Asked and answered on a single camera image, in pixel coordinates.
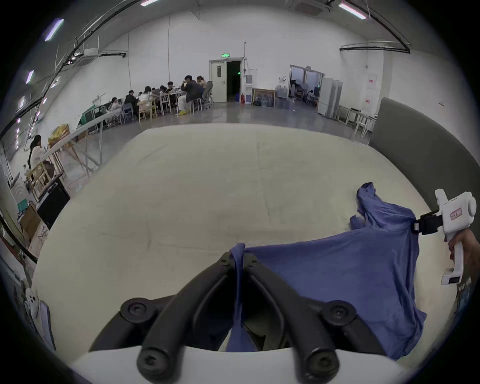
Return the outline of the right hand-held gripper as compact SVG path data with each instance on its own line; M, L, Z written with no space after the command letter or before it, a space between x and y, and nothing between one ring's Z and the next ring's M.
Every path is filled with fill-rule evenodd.
M468 229L474 221L477 202L470 191L448 199L443 189L435 192L438 209L421 215L412 223L412 233L434 234L442 229L447 241L451 241L458 232ZM444 271L441 285L459 284L464 272L464 247L457 243L453 248L453 268Z

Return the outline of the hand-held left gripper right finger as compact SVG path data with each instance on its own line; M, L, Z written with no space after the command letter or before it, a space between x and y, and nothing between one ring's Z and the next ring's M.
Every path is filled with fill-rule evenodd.
M384 357L385 350L349 302L302 297L251 252L243 252L243 287L250 285L272 306L279 320L278 347L288 342L301 382L330 382L340 370L339 347Z

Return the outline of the person's right hand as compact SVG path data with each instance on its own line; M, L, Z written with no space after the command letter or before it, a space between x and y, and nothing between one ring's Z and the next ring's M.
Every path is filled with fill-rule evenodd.
M464 271L479 275L480 244L470 228L465 228L457 232L452 239L448 241L448 249L450 251L451 260L454 260L454 247L458 243L462 244L464 250Z

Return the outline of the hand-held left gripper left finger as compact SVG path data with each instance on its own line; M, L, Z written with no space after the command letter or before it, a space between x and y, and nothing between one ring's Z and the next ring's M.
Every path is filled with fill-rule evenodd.
M171 382L182 347L219 350L234 324L236 295L235 259L227 251L176 295L125 301L89 351L140 346L136 367L142 377Z

